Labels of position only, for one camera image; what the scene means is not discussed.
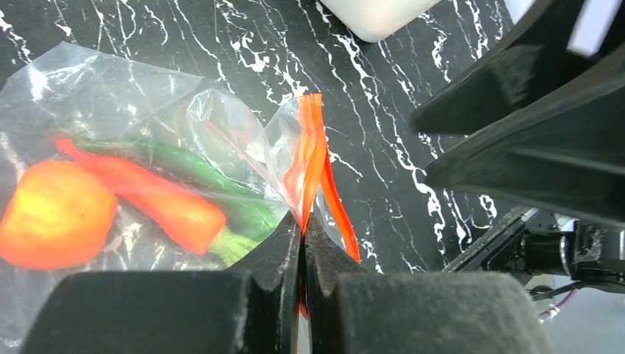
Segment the white plastic food bin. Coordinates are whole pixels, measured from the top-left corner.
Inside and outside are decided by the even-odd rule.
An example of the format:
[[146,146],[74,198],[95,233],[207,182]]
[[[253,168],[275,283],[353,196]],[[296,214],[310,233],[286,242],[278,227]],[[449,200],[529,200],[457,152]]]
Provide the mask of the white plastic food bin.
[[320,0],[356,37],[379,42],[441,0]]

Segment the green toy cucumber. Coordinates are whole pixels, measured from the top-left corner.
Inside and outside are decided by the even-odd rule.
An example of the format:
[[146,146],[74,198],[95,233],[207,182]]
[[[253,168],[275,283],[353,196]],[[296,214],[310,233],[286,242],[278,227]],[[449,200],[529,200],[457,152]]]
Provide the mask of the green toy cucumber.
[[98,154],[143,159],[208,193],[219,206],[229,226],[252,240],[264,240],[279,224],[264,196],[229,178],[217,167],[190,150],[149,139],[95,140],[76,138],[77,148]]

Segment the orange toy fruit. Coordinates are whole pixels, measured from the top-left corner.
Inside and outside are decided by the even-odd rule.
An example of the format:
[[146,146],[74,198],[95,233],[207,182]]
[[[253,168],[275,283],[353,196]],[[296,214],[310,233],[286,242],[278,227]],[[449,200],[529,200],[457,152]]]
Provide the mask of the orange toy fruit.
[[117,209],[117,197],[78,164],[37,163],[2,218],[1,258],[39,271],[80,266],[104,248]]

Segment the clear zip bag orange zipper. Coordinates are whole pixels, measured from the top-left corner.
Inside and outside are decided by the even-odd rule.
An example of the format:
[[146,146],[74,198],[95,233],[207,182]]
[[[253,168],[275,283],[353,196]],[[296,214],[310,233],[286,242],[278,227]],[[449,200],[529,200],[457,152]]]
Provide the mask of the clear zip bag orange zipper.
[[69,43],[1,88],[3,353],[289,352],[316,240],[360,262],[319,93]]

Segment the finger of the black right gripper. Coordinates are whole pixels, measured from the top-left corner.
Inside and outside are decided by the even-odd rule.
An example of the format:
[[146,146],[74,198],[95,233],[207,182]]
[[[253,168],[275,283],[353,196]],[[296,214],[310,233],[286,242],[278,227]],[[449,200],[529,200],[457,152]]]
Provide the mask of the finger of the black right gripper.
[[425,182],[624,225],[624,76],[551,98],[474,133]]
[[536,1],[463,74],[410,115],[414,133],[470,135],[569,83],[624,43],[624,4],[591,55],[568,49],[583,1]]

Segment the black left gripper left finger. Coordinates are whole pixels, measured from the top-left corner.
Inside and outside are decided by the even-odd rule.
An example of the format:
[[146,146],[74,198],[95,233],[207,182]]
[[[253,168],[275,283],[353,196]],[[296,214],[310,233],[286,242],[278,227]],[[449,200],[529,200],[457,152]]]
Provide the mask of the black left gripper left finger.
[[294,353],[300,227],[291,213],[223,271],[99,271],[53,290],[23,353]]

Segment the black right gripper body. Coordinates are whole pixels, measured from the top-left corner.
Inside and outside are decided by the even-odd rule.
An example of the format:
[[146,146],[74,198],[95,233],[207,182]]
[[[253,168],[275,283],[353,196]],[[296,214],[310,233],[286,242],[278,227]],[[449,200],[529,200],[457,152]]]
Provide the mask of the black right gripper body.
[[517,206],[444,267],[497,271],[522,284],[531,277],[569,277],[555,293],[594,288],[624,292],[624,229]]

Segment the orange toy carrot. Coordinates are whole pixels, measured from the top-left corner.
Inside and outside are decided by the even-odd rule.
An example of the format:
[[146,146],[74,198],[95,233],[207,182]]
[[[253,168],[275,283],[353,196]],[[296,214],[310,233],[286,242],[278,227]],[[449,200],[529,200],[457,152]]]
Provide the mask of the orange toy carrot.
[[57,139],[55,147],[192,254],[213,251],[231,266],[260,244],[233,232],[226,214],[205,198],[127,159],[80,150],[70,138]]

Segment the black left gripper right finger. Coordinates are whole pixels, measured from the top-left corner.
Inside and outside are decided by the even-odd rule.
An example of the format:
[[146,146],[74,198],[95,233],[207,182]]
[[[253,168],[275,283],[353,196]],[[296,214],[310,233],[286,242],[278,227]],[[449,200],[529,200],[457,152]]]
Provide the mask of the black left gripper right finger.
[[552,353],[521,284],[489,272],[368,271],[311,217],[304,271],[313,353]]

